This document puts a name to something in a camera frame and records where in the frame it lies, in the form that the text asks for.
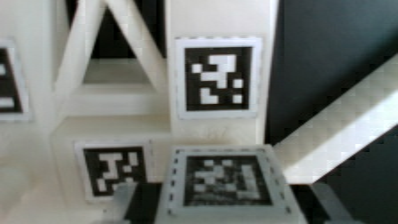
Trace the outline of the translucent gripper right finger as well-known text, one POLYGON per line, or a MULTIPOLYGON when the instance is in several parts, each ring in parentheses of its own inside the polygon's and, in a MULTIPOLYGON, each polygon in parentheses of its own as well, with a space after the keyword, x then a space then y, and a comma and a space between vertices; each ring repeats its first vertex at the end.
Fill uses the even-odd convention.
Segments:
POLYGON ((310 190, 328 215, 324 224, 363 224, 353 219, 330 186, 317 182, 310 185, 310 190))

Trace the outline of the translucent gripper left finger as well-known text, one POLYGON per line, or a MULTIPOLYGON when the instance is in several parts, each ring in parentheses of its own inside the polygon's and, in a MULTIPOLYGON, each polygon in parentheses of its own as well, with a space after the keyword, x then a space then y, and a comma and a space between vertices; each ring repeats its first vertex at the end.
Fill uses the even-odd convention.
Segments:
POLYGON ((125 213, 134 195, 136 183, 117 185, 113 197, 102 212, 102 224, 129 224, 125 213))

